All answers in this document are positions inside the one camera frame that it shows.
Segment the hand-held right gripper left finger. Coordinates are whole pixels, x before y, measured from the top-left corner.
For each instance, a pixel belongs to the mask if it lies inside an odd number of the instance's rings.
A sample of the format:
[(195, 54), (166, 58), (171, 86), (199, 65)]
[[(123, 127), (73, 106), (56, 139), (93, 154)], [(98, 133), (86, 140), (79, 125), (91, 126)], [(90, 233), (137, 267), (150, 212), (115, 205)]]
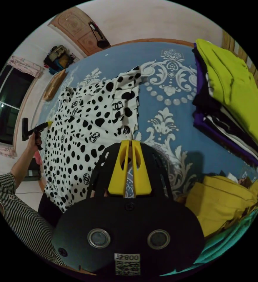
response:
[(117, 154), (112, 177), (108, 187), (108, 193), (113, 196), (125, 196), (128, 164), (131, 160), (131, 141), (121, 141)]

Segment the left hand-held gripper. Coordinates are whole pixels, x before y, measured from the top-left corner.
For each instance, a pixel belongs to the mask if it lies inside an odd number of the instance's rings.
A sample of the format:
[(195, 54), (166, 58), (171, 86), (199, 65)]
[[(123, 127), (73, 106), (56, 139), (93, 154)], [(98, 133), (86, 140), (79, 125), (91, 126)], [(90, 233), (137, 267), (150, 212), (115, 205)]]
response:
[[(42, 123), (38, 126), (36, 126), (35, 128), (33, 128), (32, 130), (28, 131), (28, 137), (30, 138), (30, 136), (32, 135), (32, 133), (41, 133), (44, 129), (48, 128), (48, 127), (51, 127), (52, 125), (52, 121), (48, 121), (48, 122), (45, 122), (45, 123)], [(41, 151), (42, 150), (42, 146), (38, 146), (38, 151)]]

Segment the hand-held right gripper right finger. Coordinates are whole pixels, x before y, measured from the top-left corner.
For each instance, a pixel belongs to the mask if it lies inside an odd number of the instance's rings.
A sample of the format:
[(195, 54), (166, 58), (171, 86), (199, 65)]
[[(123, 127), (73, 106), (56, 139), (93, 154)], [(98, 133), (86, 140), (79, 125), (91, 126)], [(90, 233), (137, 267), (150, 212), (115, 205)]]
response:
[(141, 143), (136, 140), (132, 141), (132, 169), (134, 195), (150, 195), (152, 188), (146, 169)]

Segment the person's left hand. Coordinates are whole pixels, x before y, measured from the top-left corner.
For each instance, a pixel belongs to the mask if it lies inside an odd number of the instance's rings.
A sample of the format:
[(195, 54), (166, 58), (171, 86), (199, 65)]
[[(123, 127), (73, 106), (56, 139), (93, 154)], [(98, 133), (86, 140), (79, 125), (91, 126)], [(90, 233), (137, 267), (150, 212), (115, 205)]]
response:
[(32, 135), (29, 138), (28, 141), (28, 150), (34, 154), (36, 151), (38, 151), (38, 146), (40, 146), (42, 143), (41, 141), (41, 133), (32, 133)]

